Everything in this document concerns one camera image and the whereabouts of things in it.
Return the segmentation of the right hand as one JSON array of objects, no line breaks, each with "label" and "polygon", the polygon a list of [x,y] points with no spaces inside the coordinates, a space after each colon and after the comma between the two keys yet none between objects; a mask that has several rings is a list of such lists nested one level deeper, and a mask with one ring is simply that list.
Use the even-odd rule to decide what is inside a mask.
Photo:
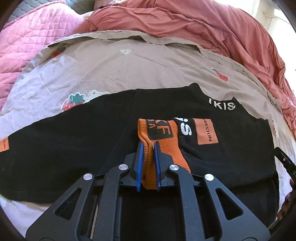
[{"label": "right hand", "polygon": [[277,214],[278,220],[282,220],[286,216],[288,210],[291,208],[291,206],[294,202],[295,198],[294,198],[294,194],[292,193],[294,190],[294,185],[295,185],[294,181],[292,179],[290,179],[290,186],[292,188],[292,191],[290,193],[288,193],[285,197],[285,201],[283,202],[281,209],[279,210],[279,212]]}]

